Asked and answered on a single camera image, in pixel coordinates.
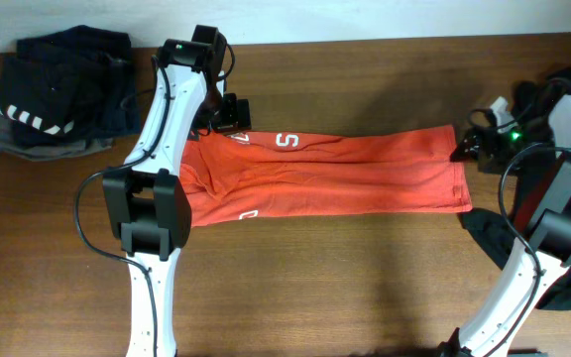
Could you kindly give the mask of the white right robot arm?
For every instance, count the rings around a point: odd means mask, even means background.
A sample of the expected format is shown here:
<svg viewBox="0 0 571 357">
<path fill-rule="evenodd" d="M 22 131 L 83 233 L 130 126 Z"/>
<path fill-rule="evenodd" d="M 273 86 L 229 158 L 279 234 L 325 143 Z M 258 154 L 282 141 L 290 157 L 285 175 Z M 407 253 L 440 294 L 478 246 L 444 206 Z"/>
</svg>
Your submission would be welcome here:
<svg viewBox="0 0 571 357">
<path fill-rule="evenodd" d="M 450 159 L 475 160 L 517 186 L 514 206 L 474 209 L 462 223 L 501 269 L 479 311 L 436 349 L 439 356 L 508 357 L 515 334 L 537 306 L 571 308 L 571 81 L 548 86 L 509 107 L 483 110 Z"/>
</svg>

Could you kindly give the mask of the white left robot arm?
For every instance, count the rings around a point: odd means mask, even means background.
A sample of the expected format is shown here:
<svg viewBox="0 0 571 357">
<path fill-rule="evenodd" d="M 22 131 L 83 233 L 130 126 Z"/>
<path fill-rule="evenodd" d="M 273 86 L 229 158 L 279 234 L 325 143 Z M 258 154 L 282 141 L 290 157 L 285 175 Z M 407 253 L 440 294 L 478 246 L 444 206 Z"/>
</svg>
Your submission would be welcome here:
<svg viewBox="0 0 571 357">
<path fill-rule="evenodd" d="M 102 177 L 111 230 L 130 272 L 128 357 L 173 356 L 174 274 L 191 227 L 179 181 L 186 143 L 250 117 L 225 91 L 229 44 L 167 41 L 153 57 L 156 87 L 143 131 L 124 164 Z"/>
</svg>

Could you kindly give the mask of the orange FRAM t-shirt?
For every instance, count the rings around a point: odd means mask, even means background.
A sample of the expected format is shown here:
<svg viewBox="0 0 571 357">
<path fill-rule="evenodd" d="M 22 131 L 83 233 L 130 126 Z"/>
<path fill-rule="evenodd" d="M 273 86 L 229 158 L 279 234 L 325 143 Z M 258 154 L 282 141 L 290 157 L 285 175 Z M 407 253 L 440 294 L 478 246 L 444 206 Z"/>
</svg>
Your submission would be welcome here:
<svg viewBox="0 0 571 357">
<path fill-rule="evenodd" d="M 250 218 L 472 209 L 450 126 L 341 137 L 211 134 L 186 144 L 179 180 L 195 227 Z"/>
</svg>

